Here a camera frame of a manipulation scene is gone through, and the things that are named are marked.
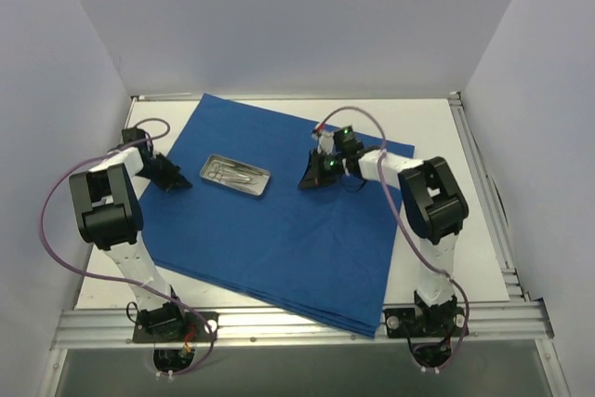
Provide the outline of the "blue surgical wrap cloth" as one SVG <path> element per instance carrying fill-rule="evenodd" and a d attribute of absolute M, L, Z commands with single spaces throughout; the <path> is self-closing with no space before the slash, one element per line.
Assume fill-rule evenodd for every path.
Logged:
<path fill-rule="evenodd" d="M 314 123 L 204 95 L 169 152 L 192 188 L 140 197 L 142 239 L 160 267 L 372 337 L 380 322 L 396 236 L 377 182 L 298 188 Z M 268 170 L 252 197 L 205 182 L 211 154 Z"/>

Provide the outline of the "steel instrument tray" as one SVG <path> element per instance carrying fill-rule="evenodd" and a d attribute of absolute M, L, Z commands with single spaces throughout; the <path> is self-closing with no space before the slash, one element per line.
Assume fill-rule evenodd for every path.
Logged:
<path fill-rule="evenodd" d="M 209 167 L 215 162 L 221 162 L 221 163 L 226 163 L 226 164 L 230 164 L 230 165 L 242 165 L 242 166 L 245 166 L 246 168 L 253 169 L 260 174 L 260 176 L 258 177 L 258 183 L 256 185 L 252 185 L 252 186 L 247 186 L 247 185 L 232 186 L 232 185 L 222 185 L 222 184 L 218 184 L 214 181 L 211 181 L 206 178 L 206 173 L 209 170 Z M 206 159 L 205 164 L 201 168 L 200 177 L 205 182 L 210 182 L 211 184 L 217 185 L 219 187 L 222 187 L 222 188 L 234 191 L 234 192 L 247 194 L 252 197 L 260 197 L 264 194 L 264 192 L 266 191 L 266 189 L 268 187 L 268 184 L 271 180 L 271 173 L 268 170 L 260 168 L 260 167 L 256 167 L 256 166 L 249 165 L 249 164 L 246 164 L 243 162 L 239 162 L 239 161 L 233 160 L 231 158 L 224 157 L 222 155 L 211 154 Z"/>

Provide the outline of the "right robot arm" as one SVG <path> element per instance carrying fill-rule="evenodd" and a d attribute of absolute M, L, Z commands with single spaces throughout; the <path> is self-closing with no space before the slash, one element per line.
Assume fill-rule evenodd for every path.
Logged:
<path fill-rule="evenodd" d="M 442 157 L 407 158 L 381 146 L 366 147 L 351 126 L 335 131 L 316 127 L 317 147 L 309 152 L 301 190 L 331 186 L 344 177 L 378 182 L 383 191 L 400 191 L 410 229 L 419 244 L 411 243 L 422 270 L 414 292 L 413 323 L 431 335 L 448 319 L 462 318 L 454 280 L 455 247 L 469 206 L 455 176 Z"/>

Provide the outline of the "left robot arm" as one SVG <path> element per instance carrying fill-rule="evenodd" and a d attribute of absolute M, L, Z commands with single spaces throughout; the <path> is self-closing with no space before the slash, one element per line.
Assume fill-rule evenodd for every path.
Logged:
<path fill-rule="evenodd" d="M 87 172 L 69 177 L 74 214 L 83 239 L 103 251 L 130 285 L 136 324 L 149 337 L 174 341 L 185 335 L 188 318 L 142 241 L 144 220 L 132 184 L 135 176 L 164 192 L 192 187 L 164 155 L 148 148 L 118 149 Z"/>

